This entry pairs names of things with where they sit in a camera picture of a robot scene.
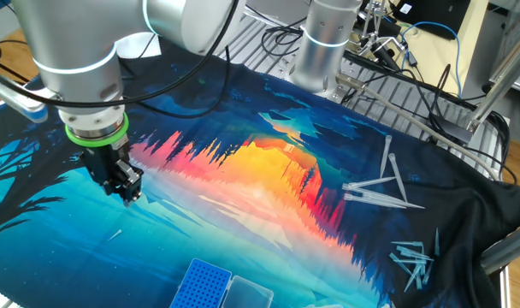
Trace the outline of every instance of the clear plastic tube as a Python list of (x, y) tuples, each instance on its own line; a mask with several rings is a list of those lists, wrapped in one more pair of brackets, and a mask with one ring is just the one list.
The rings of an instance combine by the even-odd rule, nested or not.
[(395, 154), (391, 153), (387, 157), (389, 157), (389, 161), (393, 166), (393, 172), (397, 178), (397, 184), (399, 185), (400, 193), (403, 195), (405, 202), (408, 203), (408, 199), (406, 198), (405, 185), (403, 184), (403, 180), (400, 177), (399, 167), (397, 167), (397, 159), (395, 158)]
[(393, 181), (393, 180), (395, 180), (395, 177), (376, 179), (376, 180), (371, 180), (371, 181), (362, 181), (359, 183), (349, 183), (349, 184), (344, 184), (342, 186), (342, 188), (344, 190), (351, 190), (352, 188), (367, 187), (367, 186), (381, 184), (381, 183), (385, 183), (385, 182)]
[(386, 170), (387, 154), (389, 154), (389, 146), (391, 145), (392, 139), (393, 137), (391, 135), (386, 136), (386, 147), (383, 149), (383, 156), (381, 157), (380, 179), (383, 177), (383, 172)]
[(355, 197), (349, 193), (344, 195), (344, 200), (363, 202), (366, 204), (379, 205), (379, 206), (384, 206), (384, 207), (388, 207), (388, 208), (406, 209), (406, 207), (404, 207), (404, 206), (396, 205), (396, 204), (387, 202), (385, 200), (377, 200), (377, 199), (365, 198), (365, 197), (360, 198), (360, 197)]
[(400, 200), (400, 199), (397, 199), (397, 198), (394, 198), (391, 196), (387, 196), (387, 195), (385, 195), (383, 193), (379, 193), (379, 192), (371, 192), (370, 190), (366, 190), (366, 189), (362, 189), (362, 188), (354, 188), (354, 187), (347, 187), (346, 190), (355, 192), (355, 193), (362, 193), (363, 197), (384, 200), (384, 201), (387, 201), (388, 203), (393, 203), (393, 204), (401, 205), (404, 207), (425, 209), (423, 206), (411, 204), (411, 203), (405, 202), (403, 200)]

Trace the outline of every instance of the silver cylinder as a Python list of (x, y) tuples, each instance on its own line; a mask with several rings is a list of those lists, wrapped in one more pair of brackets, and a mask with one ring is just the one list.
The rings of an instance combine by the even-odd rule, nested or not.
[(288, 79), (306, 91), (328, 98), (336, 87), (347, 41), (360, 0), (313, 0), (298, 54)]
[[(45, 86), (67, 101), (121, 97), (114, 43), (148, 31), (140, 1), (14, 0), (13, 4)], [(102, 109), (61, 110), (88, 115)]]
[(520, 42), (515, 46), (509, 56), (499, 67), (498, 81), (493, 85), (492, 90), (487, 94), (481, 104), (476, 108), (472, 115), (468, 129), (475, 132), (477, 128), (486, 120), (495, 105), (503, 99), (504, 95), (515, 84), (520, 77)]

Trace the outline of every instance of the table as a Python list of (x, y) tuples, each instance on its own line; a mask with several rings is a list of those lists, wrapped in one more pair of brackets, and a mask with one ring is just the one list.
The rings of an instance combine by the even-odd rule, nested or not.
[[(461, 43), (459, 55), (459, 79), (462, 86), (467, 79), (469, 67), (475, 52), (476, 41), (482, 27), (482, 21), (486, 12), (488, 0), (471, 0), (469, 10), (464, 18), (464, 23), (459, 30), (458, 37)], [(449, 93), (458, 93), (458, 83), (456, 79), (456, 52), (458, 49), (455, 40), (440, 38), (432, 33), (418, 29), (418, 34), (413, 35), (410, 30), (406, 34), (410, 51), (418, 61), (418, 69), (422, 72), (425, 82), (437, 86), (440, 76), (447, 64), (452, 65), (450, 76), (444, 87)], [(400, 65), (404, 55), (396, 56), (396, 62)]]

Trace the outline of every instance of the tree silhouette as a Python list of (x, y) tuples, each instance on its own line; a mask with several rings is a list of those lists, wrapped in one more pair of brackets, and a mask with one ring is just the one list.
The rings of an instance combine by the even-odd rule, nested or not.
[[(31, 198), (46, 187), (64, 182), (66, 178), (62, 175), (79, 167), (74, 159), (79, 149), (63, 138), (59, 121), (33, 124), (8, 107), (0, 109), (3, 110), (0, 112), (0, 181), (14, 179), (0, 202), (1, 233), (28, 221), (18, 219), (20, 215), (47, 210), (45, 204), (64, 200), (61, 197)], [(13, 150), (4, 152), (15, 144)]]

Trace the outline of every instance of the green ring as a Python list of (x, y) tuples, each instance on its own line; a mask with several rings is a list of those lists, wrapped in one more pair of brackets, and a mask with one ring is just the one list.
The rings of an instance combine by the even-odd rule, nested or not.
[(117, 142), (119, 139), (125, 137), (125, 134), (127, 133), (127, 130), (129, 129), (129, 119), (127, 118), (127, 114), (123, 114), (123, 127), (120, 128), (120, 130), (108, 137), (107, 139), (102, 140), (83, 140), (76, 137), (72, 132), (70, 132), (70, 128), (68, 128), (68, 125), (66, 126), (66, 135), (70, 139), (70, 141), (74, 142), (76, 145), (81, 145), (84, 147), (102, 147), (106, 145), (111, 145), (115, 142)]

